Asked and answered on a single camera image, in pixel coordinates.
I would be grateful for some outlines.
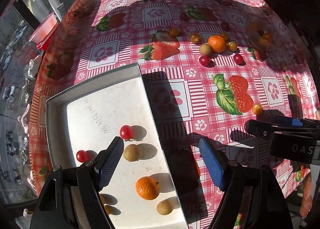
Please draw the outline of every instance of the table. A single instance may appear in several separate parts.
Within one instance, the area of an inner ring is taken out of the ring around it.
[[[218,20],[210,22],[195,16],[182,21],[180,14],[192,11],[190,6],[202,11],[199,7],[209,8]],[[268,53],[264,62],[255,60],[248,51],[250,43],[244,24],[249,13],[266,18],[283,43],[275,52]],[[229,40],[237,43],[237,52],[243,55],[246,64],[235,64],[234,53],[224,51],[214,57],[214,67],[204,67],[198,61],[199,45],[190,43],[189,36],[200,33],[206,41],[209,36],[223,32],[223,21],[229,24]],[[165,32],[155,35],[159,29],[172,27],[181,32],[177,40]],[[154,51],[146,57],[161,56],[156,52],[161,48],[154,46],[155,39],[169,41],[167,45],[171,47],[162,47],[162,56],[166,58],[141,59],[150,45]],[[133,62],[138,62],[141,72],[146,74],[146,90],[165,153],[175,147],[186,148],[199,167],[201,185],[196,197],[201,196],[202,200],[184,209],[188,217],[193,217],[190,228],[208,226],[223,195],[212,184],[196,147],[201,135],[211,138],[216,148],[242,165],[270,165],[285,197],[309,172],[300,164],[292,166],[289,160],[271,157],[267,141],[245,133],[244,123],[256,119],[251,110],[231,115],[216,100],[217,86],[212,77],[223,74],[226,82],[234,84],[238,81],[232,76],[240,76],[248,82],[247,94],[264,108],[259,118],[291,116],[288,94],[292,93],[301,98],[303,116],[315,117],[319,100],[309,67],[304,60],[298,64],[293,58],[296,50],[290,32],[263,0],[77,0],[52,40],[38,74],[30,116],[30,160],[38,194],[52,168],[45,130],[46,100],[90,77]],[[69,57],[64,58],[61,71],[66,68],[70,71],[52,72],[52,66],[57,69],[62,64],[57,56],[66,52],[73,52],[73,64]],[[281,61],[288,66],[285,72],[280,69]]]

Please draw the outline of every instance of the glass window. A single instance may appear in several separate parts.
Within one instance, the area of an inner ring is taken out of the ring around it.
[[[53,12],[48,0],[23,0],[23,2],[40,22]]]
[[[49,9],[44,6],[43,12]],[[0,197],[6,204],[37,197],[29,183],[26,129],[36,82],[28,76],[28,66],[40,54],[36,44],[29,42],[32,33],[13,6],[4,12],[0,19]]]

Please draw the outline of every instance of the blue gripper pad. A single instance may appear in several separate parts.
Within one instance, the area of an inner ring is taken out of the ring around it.
[[[276,116],[274,120],[275,124],[281,125],[283,127],[295,127],[295,128],[302,128],[303,123],[300,122],[297,118],[291,118],[286,116]]]
[[[227,169],[226,162],[224,162],[219,152],[206,138],[199,140],[199,150],[214,185],[224,192],[227,189],[223,178],[223,174]]]
[[[122,139],[112,141],[106,151],[111,150],[102,168],[99,169],[99,191],[107,186],[111,177],[119,163],[124,150],[124,142]]]

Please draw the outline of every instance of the parked car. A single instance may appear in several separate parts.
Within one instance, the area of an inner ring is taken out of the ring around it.
[[[2,94],[2,99],[7,102],[13,102],[13,94],[16,91],[15,86],[6,87]]]
[[[3,66],[2,66],[2,68],[3,68],[4,70],[6,70],[7,67],[9,66],[9,64],[10,64],[10,62],[11,62],[11,59],[12,59],[11,54],[7,55],[7,58],[5,59],[4,64],[3,64]]]
[[[0,79],[0,91],[2,90],[3,84],[4,84],[4,77],[1,77],[1,79]]]

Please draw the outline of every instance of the round brown fruit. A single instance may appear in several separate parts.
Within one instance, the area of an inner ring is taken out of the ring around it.
[[[128,145],[123,151],[123,157],[130,162],[139,160],[141,157],[140,147],[136,144]]]
[[[210,56],[210,54],[212,53],[212,47],[209,44],[202,44],[199,47],[199,52],[202,56]]]
[[[104,205],[104,209],[107,212],[107,214],[110,215],[110,206]]]
[[[190,41],[193,44],[199,44],[199,43],[201,43],[201,37],[198,33],[193,33],[190,35]]]
[[[237,48],[237,43],[232,41],[228,44],[228,48],[230,51],[235,52],[238,48]]]
[[[106,203],[104,197],[103,197],[102,195],[100,195],[100,194],[99,194],[99,197],[100,197],[100,199],[101,199],[102,204],[104,205],[104,204]]]
[[[172,37],[179,36],[179,34],[180,34],[180,31],[177,28],[172,28],[169,31],[169,35],[172,36]]]
[[[157,204],[157,212],[163,216],[170,214],[172,210],[173,210],[172,203],[167,199]]]

